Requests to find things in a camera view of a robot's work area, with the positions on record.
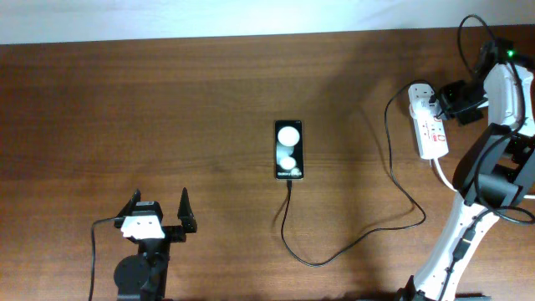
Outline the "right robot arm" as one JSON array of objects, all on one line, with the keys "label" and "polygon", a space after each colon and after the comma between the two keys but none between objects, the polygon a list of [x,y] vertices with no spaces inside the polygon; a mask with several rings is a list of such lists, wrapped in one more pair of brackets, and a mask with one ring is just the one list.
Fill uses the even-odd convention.
[{"label": "right robot arm", "polygon": [[398,300],[452,300],[461,276],[491,227],[517,211],[534,184],[534,118],[531,88],[534,62],[518,54],[512,41],[484,43],[463,80],[434,91],[429,84],[408,88],[420,156],[437,161],[448,152],[446,120],[465,125],[482,118],[488,126],[462,157],[451,181],[455,192],[451,214],[430,257]]}]

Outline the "black Samsung Galaxy phone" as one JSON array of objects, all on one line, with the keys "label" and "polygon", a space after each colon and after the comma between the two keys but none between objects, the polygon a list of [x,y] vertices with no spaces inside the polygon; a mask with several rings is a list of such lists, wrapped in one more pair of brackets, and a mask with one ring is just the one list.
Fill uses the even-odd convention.
[{"label": "black Samsung Galaxy phone", "polygon": [[295,181],[304,178],[303,123],[276,120],[274,123],[275,178]]}]

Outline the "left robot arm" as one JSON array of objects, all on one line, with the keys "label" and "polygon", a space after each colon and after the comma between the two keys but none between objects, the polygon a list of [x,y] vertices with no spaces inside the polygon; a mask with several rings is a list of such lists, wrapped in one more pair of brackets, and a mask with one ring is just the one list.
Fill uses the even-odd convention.
[{"label": "left robot arm", "polygon": [[137,253],[123,258],[114,271],[118,300],[162,301],[171,260],[171,244],[183,243],[197,232],[197,223],[186,188],[181,192],[177,225],[164,226],[159,202],[143,202],[135,191],[115,218],[114,226],[137,246]]}]

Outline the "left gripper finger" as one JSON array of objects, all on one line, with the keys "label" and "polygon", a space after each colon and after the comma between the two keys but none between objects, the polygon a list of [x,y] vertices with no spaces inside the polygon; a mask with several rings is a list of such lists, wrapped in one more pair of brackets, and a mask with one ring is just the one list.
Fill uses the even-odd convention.
[{"label": "left gripper finger", "polygon": [[197,232],[197,222],[191,209],[188,190],[185,187],[181,192],[177,217],[181,221],[184,232]]},{"label": "left gripper finger", "polygon": [[127,216],[130,216],[131,213],[135,210],[136,204],[141,200],[141,192],[139,189],[136,189],[132,197],[127,201],[123,206],[120,212],[116,215],[114,220],[114,227],[121,228],[123,222]]}]

